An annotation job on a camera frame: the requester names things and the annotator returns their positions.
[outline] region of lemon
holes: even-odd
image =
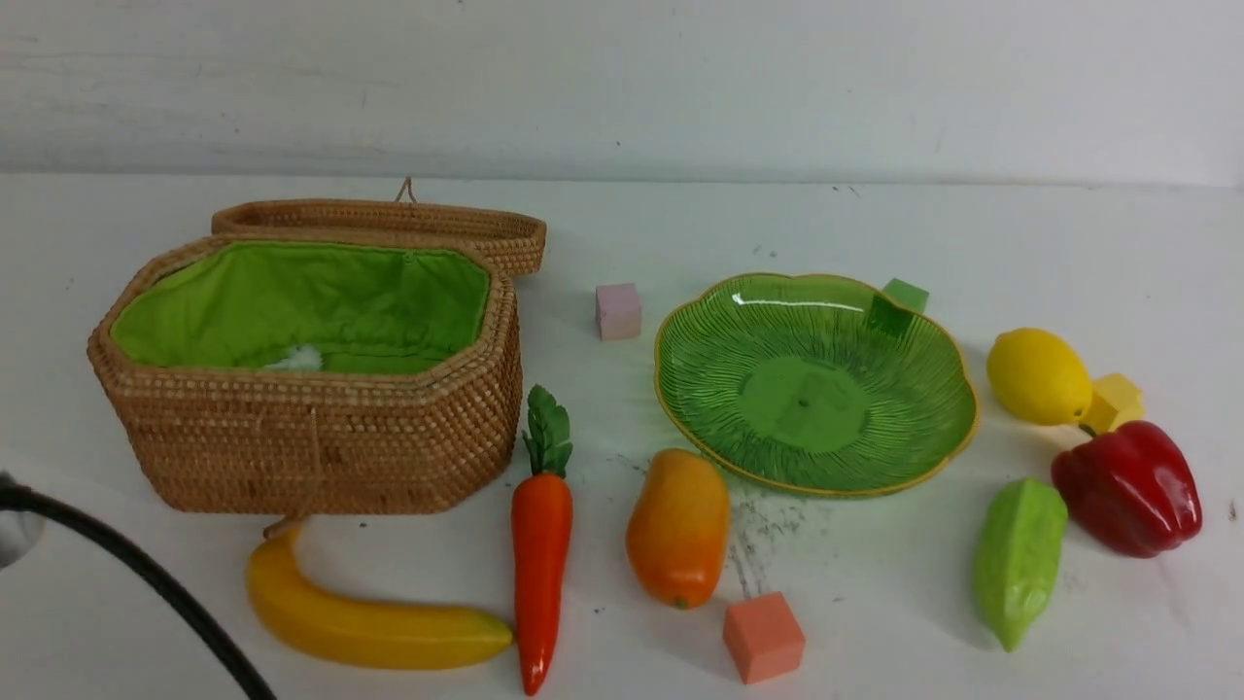
[[[1092,404],[1092,379],[1075,349],[1041,328],[999,334],[989,352],[988,373],[998,402],[1030,424],[1080,423]]]

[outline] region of green plate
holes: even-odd
[[[893,494],[977,433],[979,400],[927,292],[835,275],[746,274],[666,317],[661,407],[705,455],[814,496]]]

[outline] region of white tabletop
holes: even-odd
[[[151,490],[86,361],[90,329],[149,257],[208,233],[249,199],[387,199],[394,180],[0,175],[0,469],[133,537],[235,637],[280,698],[519,698],[514,650],[445,673],[377,673],[276,643],[251,615],[243,567],[270,517],[178,513]],[[419,182],[424,200],[549,221],[544,270],[519,282],[527,384],[570,409],[576,517],[555,699],[780,698],[1100,700],[1244,694],[1244,198],[1232,190],[1037,187]],[[914,490],[804,501],[735,485],[744,576],[785,592],[804,668],[739,684],[720,642],[741,599],[675,612],[636,584],[624,523],[654,451],[685,445],[652,392],[659,320],[743,271],[831,271],[931,291],[984,398],[972,448]],[[638,339],[601,343],[592,290],[634,281]],[[1049,477],[1082,441],[1016,424],[988,397],[984,353],[1004,329],[1064,334],[1095,375],[1121,372],[1182,446],[1205,512],[1199,538],[1153,561],[1113,556],[1075,526],[1046,614],[1005,654],[975,613],[969,572],[1005,482]],[[301,562],[357,596],[464,602],[511,615],[503,479],[430,517],[318,518]],[[193,633],[128,571],[49,526],[0,573],[0,684],[22,700],[240,698]]]

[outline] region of green fabric lining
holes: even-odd
[[[330,373],[417,374],[478,337],[489,272],[453,250],[233,242],[128,303],[112,338],[165,368],[262,368],[315,344]]]

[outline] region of white fluff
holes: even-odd
[[[280,363],[265,367],[265,371],[290,371],[295,373],[317,373],[323,368],[323,357],[313,344],[295,344]]]

